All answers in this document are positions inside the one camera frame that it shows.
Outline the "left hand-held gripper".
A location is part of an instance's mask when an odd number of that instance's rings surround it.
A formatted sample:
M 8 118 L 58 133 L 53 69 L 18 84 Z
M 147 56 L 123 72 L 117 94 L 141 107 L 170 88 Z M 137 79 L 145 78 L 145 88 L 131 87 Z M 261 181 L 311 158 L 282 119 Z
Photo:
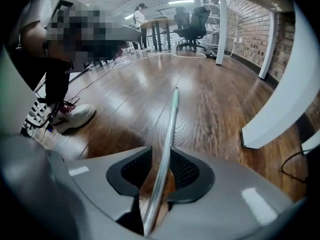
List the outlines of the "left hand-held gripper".
M 120 47 L 141 37 L 138 30 L 120 24 L 98 5 L 77 0 L 57 2 L 47 31 L 70 56 L 73 71 L 82 71 L 92 62 L 112 60 Z

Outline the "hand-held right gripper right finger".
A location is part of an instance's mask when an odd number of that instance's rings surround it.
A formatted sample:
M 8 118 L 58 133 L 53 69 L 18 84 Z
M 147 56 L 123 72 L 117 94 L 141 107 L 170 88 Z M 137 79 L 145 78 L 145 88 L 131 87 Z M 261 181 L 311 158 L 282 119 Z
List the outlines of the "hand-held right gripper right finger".
M 238 162 L 185 148 L 171 148 L 170 169 L 175 191 L 154 240 L 273 240 L 305 203 Z

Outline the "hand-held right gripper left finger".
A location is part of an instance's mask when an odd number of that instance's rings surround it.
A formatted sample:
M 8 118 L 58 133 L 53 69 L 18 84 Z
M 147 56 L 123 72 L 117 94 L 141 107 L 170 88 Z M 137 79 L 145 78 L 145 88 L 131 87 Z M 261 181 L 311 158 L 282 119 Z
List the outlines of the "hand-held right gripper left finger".
M 65 165 L 80 190 L 101 212 L 128 230 L 144 234 L 140 188 L 152 168 L 152 147 L 65 161 Z

